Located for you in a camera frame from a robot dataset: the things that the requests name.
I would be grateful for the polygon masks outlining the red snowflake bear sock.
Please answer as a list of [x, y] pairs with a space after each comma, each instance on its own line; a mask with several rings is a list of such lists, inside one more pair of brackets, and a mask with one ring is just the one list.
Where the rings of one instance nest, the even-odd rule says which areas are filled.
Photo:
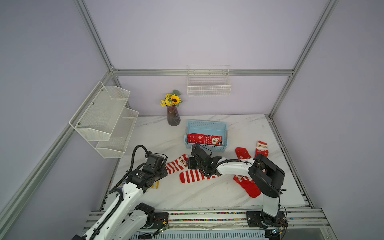
[[222, 146], [223, 137], [203, 135], [203, 134], [188, 134], [187, 143], [210, 145], [210, 146]]

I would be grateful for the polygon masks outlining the red white striped santa sock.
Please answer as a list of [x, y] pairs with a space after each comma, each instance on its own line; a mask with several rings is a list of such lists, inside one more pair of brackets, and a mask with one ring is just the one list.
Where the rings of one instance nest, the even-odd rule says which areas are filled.
[[188, 168], [187, 160], [189, 159], [189, 156], [186, 154], [183, 154], [182, 156], [178, 157], [176, 160], [172, 162], [166, 163], [166, 170], [169, 175], [174, 174], [179, 171], [186, 170]]

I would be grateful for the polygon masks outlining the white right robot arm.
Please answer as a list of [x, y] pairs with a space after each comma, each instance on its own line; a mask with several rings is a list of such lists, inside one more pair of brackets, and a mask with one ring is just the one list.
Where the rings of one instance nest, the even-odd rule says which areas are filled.
[[205, 177], [237, 175], [252, 179], [264, 195], [260, 220], [263, 227], [278, 221], [280, 199], [285, 172], [263, 155], [254, 159], [224, 159], [207, 154], [200, 144], [192, 145], [192, 156], [187, 161], [188, 169], [197, 170]]

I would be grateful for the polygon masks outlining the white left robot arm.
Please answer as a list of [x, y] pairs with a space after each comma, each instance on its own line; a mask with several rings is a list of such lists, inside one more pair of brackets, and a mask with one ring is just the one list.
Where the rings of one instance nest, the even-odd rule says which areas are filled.
[[154, 183], [168, 175], [168, 157], [138, 145], [132, 153], [132, 164], [139, 148], [144, 149], [147, 161], [136, 169], [130, 166], [109, 192], [117, 194], [113, 204], [83, 236], [75, 235], [74, 240], [129, 240], [139, 229], [153, 226], [155, 208], [139, 200]]

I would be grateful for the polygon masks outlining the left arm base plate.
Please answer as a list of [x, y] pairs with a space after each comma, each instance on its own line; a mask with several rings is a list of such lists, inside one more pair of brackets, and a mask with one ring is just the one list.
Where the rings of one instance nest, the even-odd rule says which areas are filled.
[[169, 213], [168, 212], [156, 212], [155, 208], [149, 206], [145, 203], [140, 203], [136, 205], [135, 211], [142, 211], [146, 217], [144, 229], [155, 229], [160, 228], [164, 225], [164, 222], [167, 224], [169, 222]]

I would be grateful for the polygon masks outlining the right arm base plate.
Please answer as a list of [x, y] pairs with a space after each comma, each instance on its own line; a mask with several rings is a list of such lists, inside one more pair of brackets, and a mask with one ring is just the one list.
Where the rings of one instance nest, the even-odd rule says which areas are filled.
[[287, 227], [287, 217], [283, 211], [278, 211], [275, 217], [272, 217], [263, 211], [247, 211], [246, 220], [248, 227], [267, 229], [271, 227]]

